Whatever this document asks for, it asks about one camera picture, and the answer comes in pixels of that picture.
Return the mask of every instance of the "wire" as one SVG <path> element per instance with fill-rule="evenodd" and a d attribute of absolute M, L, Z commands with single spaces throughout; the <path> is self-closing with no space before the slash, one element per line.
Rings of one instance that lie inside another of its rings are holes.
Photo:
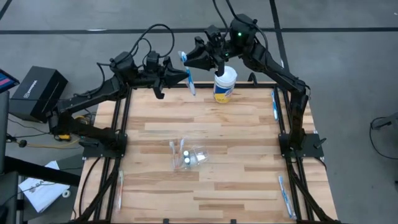
<path fill-rule="evenodd" d="M 20 126 L 22 126 L 22 127 L 24 127 L 24 128 L 32 128 L 32 129 L 34 129 L 34 130 L 36 130 L 36 131 L 38 131 L 38 132 L 47 134 L 45 131 L 39 130 L 39 129 L 35 128 L 35 127 L 25 126 L 25 125 L 21 124 L 20 122 L 18 122 L 18 121 L 13 121 L 13 120 L 11 120 L 11 119 L 9 119 L 9 118 L 8 118 L 8 120 L 11 121 L 11 122 L 13 122 L 13 123 L 19 124 Z"/>
<path fill-rule="evenodd" d="M 74 170 L 74 169 L 82 169 L 82 167 L 66 168 L 66 169 L 60 169 L 60 170 L 64 171 L 64 170 Z"/>
<path fill-rule="evenodd" d="M 74 215 L 73 219 L 75 220 L 75 219 L 76 219 L 76 217 L 77 217 L 77 214 L 76 214 L 75 208 L 73 208 L 73 207 L 72 207 L 72 211 L 73 211 L 73 215 Z"/>
<path fill-rule="evenodd" d="M 141 40 L 145 40 L 149 45 L 148 54 L 146 54 L 145 57 L 142 58 L 142 65 L 145 65 L 144 60 L 149 55 L 149 53 L 152 51 L 152 45 L 150 44 L 149 40 L 147 40 L 146 38 L 142 38 Z"/>
<path fill-rule="evenodd" d="M 374 118 L 374 119 L 372 120 L 372 122 L 371 122 L 371 124 L 370 124 L 370 127 L 369 127 L 369 139 L 371 140 L 373 149 L 374 149 L 380 156 L 385 157 L 385 158 L 387 158 L 387 159 L 398 159 L 398 157 L 390 157 L 390 156 L 386 156 L 386 155 L 384 155 L 384 154 L 381 154 L 381 152 L 379 152 L 378 149 L 376 149 L 376 147 L 375 147 L 375 145 L 374 145 L 374 143 L 373 143 L 373 139 L 372 139 L 372 125 L 373 125 L 373 122 L 375 122 L 375 121 L 378 120 L 378 119 L 383 119 L 383 118 L 386 118 L 386 117 L 378 117 L 378 118 Z"/>
<path fill-rule="evenodd" d="M 134 51 L 134 49 L 138 46 L 138 43 L 140 42 L 140 40 L 141 40 L 151 29 L 153 29 L 153 28 L 155 28 L 155 27 L 158 27 L 158 26 L 161 26 L 161 27 L 166 28 L 167 30 L 170 31 L 170 33 L 171 33 L 171 35 L 172 35 L 172 47 L 170 48 L 170 50 L 169 50 L 165 55 L 161 55 L 159 58 L 164 58 L 164 57 L 168 56 L 168 55 L 173 51 L 173 49 L 174 49 L 174 43 L 175 43 L 174 32 L 173 32 L 173 30 L 172 30 L 170 27 L 168 27 L 168 26 L 165 25 L 165 24 L 154 24 L 154 25 L 150 26 L 147 30 L 145 30 L 145 31 L 141 34 L 141 36 L 137 39 L 136 43 L 134 43 L 134 45 L 132 46 L 130 52 L 129 52 L 124 58 L 122 58 L 120 61 L 116 62 L 116 64 L 119 64 L 119 63 L 121 63 L 123 60 L 125 60 L 126 58 L 128 58 L 128 57 L 131 55 L 131 53 Z"/>
<path fill-rule="evenodd" d="M 214 8 L 216 8 L 217 14 L 220 16 L 221 20 L 223 21 L 223 24 L 224 24 L 224 26 L 225 26 L 225 29 L 228 30 L 228 25 L 226 24 L 224 17 L 221 15 L 220 10 L 218 9 L 216 0 L 213 0 L 213 4 L 214 4 Z"/>
<path fill-rule="evenodd" d="M 84 109 L 86 112 L 87 112 L 87 114 L 84 114 L 83 116 L 90 116 L 90 124 L 91 125 L 93 125 L 92 124 L 92 122 L 93 122 L 93 115 L 96 115 L 96 112 L 91 112 L 91 111 L 89 111 L 88 109 Z"/>
<path fill-rule="evenodd" d="M 320 163 L 322 163 L 322 165 L 325 167 L 325 170 L 328 170 L 328 167 L 326 166 L 326 164 L 325 164 L 325 162 L 323 162 L 322 160 L 321 160 L 321 158 L 319 158 L 319 157 L 314 157 L 316 160 L 318 160 Z"/>
<path fill-rule="evenodd" d="M 242 22 L 242 23 L 244 23 L 244 24 L 246 24 L 246 25 L 249 25 L 249 26 L 254 26 L 254 27 L 259 31 L 259 33 L 262 35 L 262 38 L 264 39 L 264 42 L 265 42 L 265 44 L 266 44 L 266 50 L 268 50 L 268 40 L 267 40 L 267 37 L 266 37 L 266 35 L 264 34 L 264 32 L 260 29 L 260 27 L 257 26 L 257 24 L 248 23 L 248 22 L 245 22 L 245 21 L 241 20 L 241 19 L 235 14 L 235 11 L 234 11 L 234 9 L 232 8 L 232 5 L 231 5 L 230 1 L 229 1 L 229 0 L 225 0 L 225 1 L 226 1 L 227 5 L 228 5 L 229 10 L 231 11 L 232 15 L 234 16 L 234 18 L 235 18 L 237 21 Z"/>
<path fill-rule="evenodd" d="M 91 165 L 90 169 L 88 170 L 88 173 L 87 173 L 87 176 L 86 176 L 86 178 L 85 178 L 85 181 L 84 181 L 84 183 L 83 183 L 83 186 L 81 187 L 80 201 L 79 201 L 79 216 L 81 216 L 81 200 L 82 200 L 82 198 L 83 198 L 83 193 L 84 193 L 85 188 L 86 188 L 88 176 L 90 176 L 91 171 L 93 170 L 95 164 L 97 164 L 97 162 L 98 162 L 99 160 L 100 160 L 100 157 L 98 157 L 98 158 L 94 161 L 93 165 Z"/>
<path fill-rule="evenodd" d="M 13 136 L 14 138 L 29 138 L 29 137 L 36 137 L 36 136 L 42 136 L 45 134 L 50 134 L 49 132 L 47 133 L 42 133 L 42 134 L 32 134 L 32 135 L 27 135 L 27 136 Z"/>
<path fill-rule="evenodd" d="M 31 144 L 31 143 L 28 143 L 27 146 L 28 146 L 28 147 L 49 148 L 49 149 L 75 149 L 75 148 L 65 148 L 65 146 L 70 146 L 70 145 L 72 145 L 72 144 L 75 144 L 75 143 L 78 142 L 78 141 L 79 141 L 79 139 L 74 140 L 73 142 L 70 142 L 70 143 L 68 143 L 68 144 L 60 145 L 60 146 L 46 146 L 46 145 Z"/>
<path fill-rule="evenodd" d="M 1 206 L 5 205 L 10 199 L 12 199 L 12 198 L 15 197 L 15 196 L 18 196 L 18 194 L 20 194 L 20 193 L 23 193 L 23 192 L 32 190 L 32 189 L 34 189 L 34 188 L 36 188 L 36 187 L 40 187 L 40 186 L 43 186 L 43 185 L 54 185 L 54 184 L 56 184 L 56 183 L 52 183 L 52 184 L 39 184 L 39 185 L 34 186 L 34 187 L 31 187 L 31 188 L 29 188 L 29 189 L 22 190 L 22 191 L 20 191 L 20 192 L 18 192 L 18 193 L 16 193 L 16 194 L 14 194 L 13 196 L 9 197 L 7 200 L 5 200 L 4 203 L 3 203 Z"/>
<path fill-rule="evenodd" d="M 98 88 L 95 88 L 94 90 L 89 90 L 89 91 L 87 91 L 85 93 L 82 93 L 82 94 L 75 93 L 73 96 L 80 96 L 80 97 L 89 96 L 89 97 L 91 97 L 91 95 L 94 95 L 95 93 L 97 93 L 97 92 L 102 90 L 102 88 L 104 87 L 104 84 L 105 84 L 105 73 L 104 73 L 104 70 L 102 69 L 102 66 L 109 66 L 109 64 L 99 63 L 99 62 L 97 62 L 96 64 L 99 67 L 99 69 L 101 70 L 101 74 L 102 74 L 102 83 L 101 83 L 101 85 Z"/>

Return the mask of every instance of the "clear plastic bag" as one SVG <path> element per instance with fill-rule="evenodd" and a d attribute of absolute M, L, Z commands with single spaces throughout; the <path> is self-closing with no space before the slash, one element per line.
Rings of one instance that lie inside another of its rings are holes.
<path fill-rule="evenodd" d="M 172 150 L 172 167 L 174 170 L 190 169 L 206 162 L 208 153 L 204 146 L 188 146 L 185 138 L 178 140 L 177 145 L 170 141 Z"/>

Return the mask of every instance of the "label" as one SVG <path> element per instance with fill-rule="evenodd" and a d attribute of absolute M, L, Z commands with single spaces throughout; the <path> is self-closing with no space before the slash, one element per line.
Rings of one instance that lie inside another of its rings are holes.
<path fill-rule="evenodd" d="M 36 83 L 37 83 L 37 80 L 34 80 L 32 85 L 28 89 L 28 91 L 25 93 L 24 98 L 28 99 L 28 97 L 30 96 L 30 92 L 32 91 L 33 87 L 35 87 Z"/>
<path fill-rule="evenodd" d="M 234 86 L 231 86 L 229 88 L 223 88 L 215 84 L 214 99 L 219 103 L 228 103 L 232 97 L 233 90 Z"/>

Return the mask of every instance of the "wooden plank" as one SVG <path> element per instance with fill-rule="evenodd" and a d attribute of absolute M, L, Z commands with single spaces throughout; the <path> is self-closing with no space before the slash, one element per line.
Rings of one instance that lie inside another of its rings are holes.
<path fill-rule="evenodd" d="M 125 176 L 123 204 L 121 210 L 115 204 L 112 222 L 162 223 L 163 218 L 169 218 L 173 223 L 228 223 L 231 219 L 239 223 L 294 223 L 278 183 L 282 175 L 290 194 L 271 89 L 237 88 L 225 105 L 213 101 L 211 89 L 197 89 L 195 97 L 183 88 L 164 92 L 164 100 L 157 100 L 149 89 L 132 95 L 129 141 L 120 168 Z M 289 130 L 283 95 L 280 98 Z M 109 127 L 113 109 L 114 102 L 100 104 L 95 125 Z M 309 106 L 304 128 L 315 130 Z M 186 138 L 187 147 L 205 146 L 209 160 L 191 170 L 174 171 L 169 141 L 181 137 Z M 81 184 L 93 161 L 85 162 Z M 83 208 L 98 191 L 102 166 L 103 159 L 88 179 Z M 336 218 L 324 167 L 313 159 L 305 159 L 304 167 L 310 192 L 327 214 Z M 104 200 L 101 217 L 107 203 Z"/>

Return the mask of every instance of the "white container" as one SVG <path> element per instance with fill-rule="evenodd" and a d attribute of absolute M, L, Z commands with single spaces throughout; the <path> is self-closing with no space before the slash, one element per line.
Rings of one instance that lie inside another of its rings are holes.
<path fill-rule="evenodd" d="M 214 99 L 219 103 L 228 103 L 232 97 L 238 74 L 229 66 L 224 67 L 224 75 L 214 75 Z"/>

